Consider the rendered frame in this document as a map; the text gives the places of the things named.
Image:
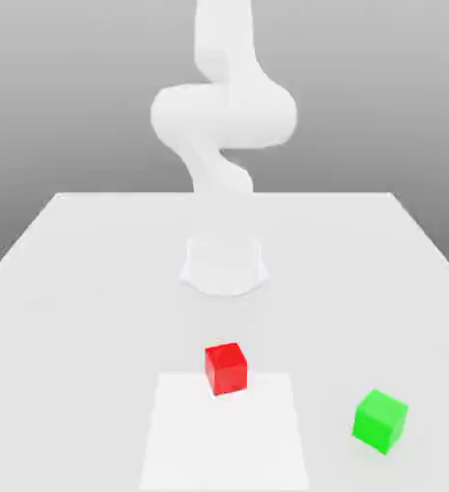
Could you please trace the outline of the small red cube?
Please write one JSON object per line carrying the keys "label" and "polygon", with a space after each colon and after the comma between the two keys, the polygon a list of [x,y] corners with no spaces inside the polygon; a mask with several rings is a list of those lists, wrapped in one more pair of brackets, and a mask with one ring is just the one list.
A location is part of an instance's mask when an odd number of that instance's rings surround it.
{"label": "small red cube", "polygon": [[236,342],[206,348],[205,373],[214,396],[247,388],[248,363]]}

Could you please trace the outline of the small green cube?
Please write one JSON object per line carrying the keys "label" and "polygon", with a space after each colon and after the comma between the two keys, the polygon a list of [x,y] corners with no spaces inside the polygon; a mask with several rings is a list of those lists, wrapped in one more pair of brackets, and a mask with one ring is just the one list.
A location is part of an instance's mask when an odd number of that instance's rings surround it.
{"label": "small green cube", "polygon": [[352,435],[386,455],[401,437],[409,406],[377,389],[358,404]]}

